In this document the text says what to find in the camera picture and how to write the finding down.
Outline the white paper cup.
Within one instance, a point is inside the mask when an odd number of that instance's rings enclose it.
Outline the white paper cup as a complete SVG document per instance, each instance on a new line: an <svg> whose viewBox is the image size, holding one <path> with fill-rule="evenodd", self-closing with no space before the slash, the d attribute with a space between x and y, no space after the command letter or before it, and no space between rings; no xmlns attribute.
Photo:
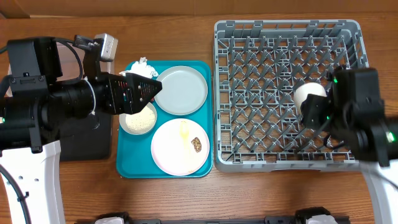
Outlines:
<svg viewBox="0 0 398 224"><path fill-rule="evenodd" d="M301 85L294 92L294 104L298 114L302 114L301 105L307 99L308 95L318 95L326 97L326 90L324 87L315 82Z"/></svg>

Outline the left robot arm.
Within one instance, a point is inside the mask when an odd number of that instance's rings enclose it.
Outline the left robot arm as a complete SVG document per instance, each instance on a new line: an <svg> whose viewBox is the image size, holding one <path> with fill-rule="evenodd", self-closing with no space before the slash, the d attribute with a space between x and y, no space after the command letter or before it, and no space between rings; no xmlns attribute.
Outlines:
<svg viewBox="0 0 398 224"><path fill-rule="evenodd" d="M72 40L10 40L11 74L1 81L1 176L13 223L64 223L60 191L60 127L102 111L135 114L162 90L135 73L113 75L117 40L101 34Z"/></svg>

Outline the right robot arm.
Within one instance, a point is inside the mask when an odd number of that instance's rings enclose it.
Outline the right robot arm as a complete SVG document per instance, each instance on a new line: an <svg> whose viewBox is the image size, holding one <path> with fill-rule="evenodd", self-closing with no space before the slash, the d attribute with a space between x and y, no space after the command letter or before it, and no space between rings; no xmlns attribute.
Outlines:
<svg viewBox="0 0 398 224"><path fill-rule="evenodd" d="M374 68L339 66L327 75L326 91L306 83L294 93L301 124L326 132L359 161L376 223L397 223L397 118L387 118Z"/></svg>

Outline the grey plate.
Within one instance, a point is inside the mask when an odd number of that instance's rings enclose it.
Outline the grey plate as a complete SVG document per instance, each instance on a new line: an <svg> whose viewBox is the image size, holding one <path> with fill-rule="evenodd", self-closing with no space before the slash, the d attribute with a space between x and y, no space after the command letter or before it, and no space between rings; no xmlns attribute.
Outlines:
<svg viewBox="0 0 398 224"><path fill-rule="evenodd" d="M207 82L192 67L170 67L157 77L157 81L162 83L162 90L156 94L155 102L169 114L191 114L199 110L207 98Z"/></svg>

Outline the yellow plastic spoon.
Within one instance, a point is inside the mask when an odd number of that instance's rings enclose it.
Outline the yellow plastic spoon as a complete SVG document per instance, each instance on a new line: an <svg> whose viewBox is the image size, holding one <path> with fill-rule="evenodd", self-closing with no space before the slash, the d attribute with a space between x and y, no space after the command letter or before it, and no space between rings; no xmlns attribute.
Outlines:
<svg viewBox="0 0 398 224"><path fill-rule="evenodd" d="M189 127L186 121L180 123L180 135L183 140L183 146L185 150L189 150L188 137L189 137Z"/></svg>

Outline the pink plate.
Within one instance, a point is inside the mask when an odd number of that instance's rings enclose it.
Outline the pink plate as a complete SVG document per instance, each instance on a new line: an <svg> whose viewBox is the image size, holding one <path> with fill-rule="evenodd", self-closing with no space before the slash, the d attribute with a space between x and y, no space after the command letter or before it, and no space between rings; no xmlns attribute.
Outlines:
<svg viewBox="0 0 398 224"><path fill-rule="evenodd" d="M185 150L180 135L180 123L186 121L189 127L188 145ZM196 153L192 139L201 141L201 152ZM162 124L154 133L151 145L151 156L156 166L172 176L186 176L201 169L210 155L210 139L206 131L196 122L177 118Z"/></svg>

